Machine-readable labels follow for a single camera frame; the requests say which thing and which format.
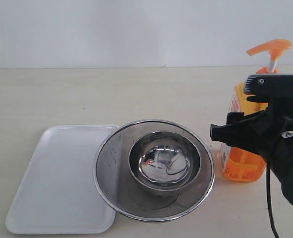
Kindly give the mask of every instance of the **table surface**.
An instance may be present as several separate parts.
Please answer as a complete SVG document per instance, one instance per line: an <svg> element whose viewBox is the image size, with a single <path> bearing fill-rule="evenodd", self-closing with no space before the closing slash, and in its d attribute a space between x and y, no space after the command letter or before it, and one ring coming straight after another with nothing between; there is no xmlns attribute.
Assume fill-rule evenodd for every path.
<svg viewBox="0 0 293 238"><path fill-rule="evenodd" d="M42 132L60 124L118 124L168 119L216 150L210 124L224 124L234 86L259 67L0 70L0 238L5 217ZM293 72L293 65L280 67ZM271 183L275 224L293 237L293 207ZM211 194L196 210L172 222L149 224L117 214L95 238L273 237L265 177L254 183L226 180L216 168Z"/></svg>

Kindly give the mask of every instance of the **stainless steel bowl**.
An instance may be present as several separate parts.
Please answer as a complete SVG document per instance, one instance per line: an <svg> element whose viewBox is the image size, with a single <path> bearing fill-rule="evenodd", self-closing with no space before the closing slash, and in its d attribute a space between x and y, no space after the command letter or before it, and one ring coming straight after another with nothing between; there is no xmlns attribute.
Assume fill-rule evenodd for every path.
<svg viewBox="0 0 293 238"><path fill-rule="evenodd" d="M156 184L151 183L146 178L146 180L141 179L140 182L137 182L131 173L133 170L130 168L129 158L130 154L133 158L134 145L142 145L143 143L138 141L144 136L147 138L147 135L150 136L154 132L169 132L170 135L172 135L171 133L180 135L182 138L179 137L179 140L181 141L176 144L173 143L172 146L176 148L178 147L177 144L183 145L181 146L183 151L188 151L188 149L192 151L191 156L193 158L187 156L187 159L184 159L185 163L187 163L187 160L194 161L195 151L199 154L199 173L193 177L197 169L191 168L191 166L195 166L193 162L189 163L185 170L192 172L180 172L179 187L174 187L172 185L174 182L169 182L171 186L166 187L174 190L186 184L186 188L170 196L159 196L147 191L145 187L142 188L140 182L144 185L155 186L152 187L152 191L154 191L154 188L156 190L165 189L165 187L156 187ZM143 148L145 148L145 154L147 154L148 147ZM137 150L136 153L137 157L143 156L142 151L138 153ZM95 159L93 177L101 197L119 213L141 221L170 221L188 214L208 196L214 182L212 156L202 140L187 128L165 120L141 120L120 127L101 144Z"/></svg>
<svg viewBox="0 0 293 238"><path fill-rule="evenodd" d="M146 191L159 196L178 195L198 176L200 155L186 137L157 131L142 136L133 145L129 169Z"/></svg>

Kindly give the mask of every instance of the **white wall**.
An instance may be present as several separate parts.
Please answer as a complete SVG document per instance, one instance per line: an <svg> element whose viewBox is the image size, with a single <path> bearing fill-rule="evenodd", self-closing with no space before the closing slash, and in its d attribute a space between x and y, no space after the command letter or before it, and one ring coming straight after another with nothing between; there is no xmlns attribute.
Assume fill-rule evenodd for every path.
<svg viewBox="0 0 293 238"><path fill-rule="evenodd" d="M274 38L293 0L0 0L0 68L267 64Z"/></svg>

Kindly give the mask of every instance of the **pump nozzle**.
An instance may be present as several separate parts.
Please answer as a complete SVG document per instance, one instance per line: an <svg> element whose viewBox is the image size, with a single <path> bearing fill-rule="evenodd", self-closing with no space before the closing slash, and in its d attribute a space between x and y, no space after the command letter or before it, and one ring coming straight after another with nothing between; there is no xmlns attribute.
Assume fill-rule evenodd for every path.
<svg viewBox="0 0 293 238"><path fill-rule="evenodd" d="M271 55L269 66L264 67L258 71L258 73L273 73L275 70L275 66L278 58L284 53L285 50L291 48L292 43L289 40L285 39L274 39L272 41L268 41L261 45L258 45L248 51L246 51L250 56L253 56L257 53L268 51Z"/></svg>

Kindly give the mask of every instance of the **orange liquid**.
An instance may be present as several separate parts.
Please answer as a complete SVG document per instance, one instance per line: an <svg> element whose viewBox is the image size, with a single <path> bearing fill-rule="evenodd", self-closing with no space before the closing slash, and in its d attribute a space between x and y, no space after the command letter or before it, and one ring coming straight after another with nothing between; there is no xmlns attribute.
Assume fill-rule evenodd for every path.
<svg viewBox="0 0 293 238"><path fill-rule="evenodd" d="M266 163L259 155L232 147L223 174L233 181L255 182L265 167Z"/></svg>

